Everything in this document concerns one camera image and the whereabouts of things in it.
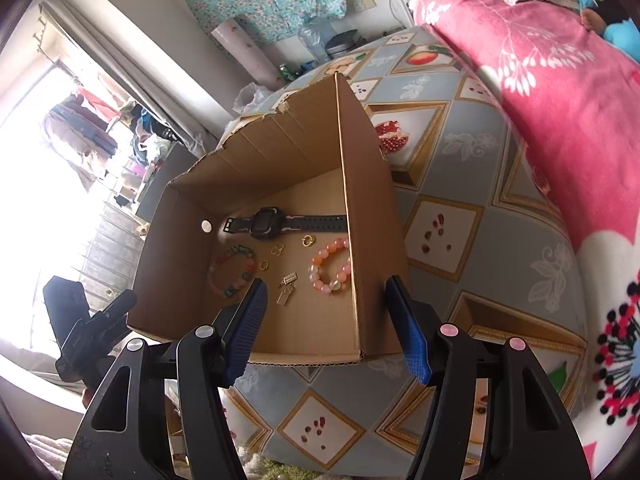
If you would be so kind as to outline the left hand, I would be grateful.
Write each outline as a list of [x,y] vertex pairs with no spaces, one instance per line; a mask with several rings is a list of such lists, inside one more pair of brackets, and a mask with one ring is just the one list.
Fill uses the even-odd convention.
[[96,394],[96,388],[87,387],[84,389],[84,391],[82,392],[82,398],[81,398],[81,402],[84,408],[89,407],[95,394]]

